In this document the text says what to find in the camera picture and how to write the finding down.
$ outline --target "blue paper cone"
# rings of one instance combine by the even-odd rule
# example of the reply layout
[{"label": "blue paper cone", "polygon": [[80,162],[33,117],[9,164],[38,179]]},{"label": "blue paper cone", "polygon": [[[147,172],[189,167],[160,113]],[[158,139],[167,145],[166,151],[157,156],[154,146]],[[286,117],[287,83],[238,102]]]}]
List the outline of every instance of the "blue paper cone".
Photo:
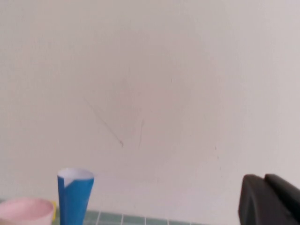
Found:
[{"label": "blue paper cone", "polygon": [[83,225],[94,174],[83,169],[67,168],[58,173],[60,225]]}]

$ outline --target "white wall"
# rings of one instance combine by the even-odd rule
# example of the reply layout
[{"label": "white wall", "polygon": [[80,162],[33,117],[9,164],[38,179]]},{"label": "white wall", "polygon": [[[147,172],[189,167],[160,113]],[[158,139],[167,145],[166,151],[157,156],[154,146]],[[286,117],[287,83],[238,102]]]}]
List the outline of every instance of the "white wall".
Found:
[{"label": "white wall", "polygon": [[91,208],[238,224],[244,174],[300,186],[299,59],[298,0],[0,1],[1,197],[80,166]]}]

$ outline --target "pink bowl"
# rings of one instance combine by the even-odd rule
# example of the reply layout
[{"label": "pink bowl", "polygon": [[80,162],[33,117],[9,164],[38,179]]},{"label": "pink bowl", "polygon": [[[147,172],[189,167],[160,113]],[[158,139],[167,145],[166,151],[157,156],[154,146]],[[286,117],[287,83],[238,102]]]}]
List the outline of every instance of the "pink bowl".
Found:
[{"label": "pink bowl", "polygon": [[0,218],[18,225],[50,225],[54,206],[39,198],[18,198],[0,204]]}]

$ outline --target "black object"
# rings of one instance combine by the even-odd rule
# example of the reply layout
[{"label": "black object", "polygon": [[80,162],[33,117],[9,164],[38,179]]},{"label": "black object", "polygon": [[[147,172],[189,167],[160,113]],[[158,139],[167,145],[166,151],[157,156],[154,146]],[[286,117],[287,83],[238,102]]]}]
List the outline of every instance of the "black object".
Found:
[{"label": "black object", "polygon": [[239,217],[241,225],[300,225],[300,190],[273,174],[245,175]]}]

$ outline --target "white inner lining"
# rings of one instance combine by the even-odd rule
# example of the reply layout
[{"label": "white inner lining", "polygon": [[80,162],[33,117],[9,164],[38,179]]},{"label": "white inner lining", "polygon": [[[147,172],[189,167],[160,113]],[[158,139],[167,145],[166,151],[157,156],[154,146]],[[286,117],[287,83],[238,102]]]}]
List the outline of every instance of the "white inner lining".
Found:
[{"label": "white inner lining", "polygon": [[65,168],[58,172],[58,176],[72,180],[88,180],[94,178],[94,174],[88,170],[79,168]]}]

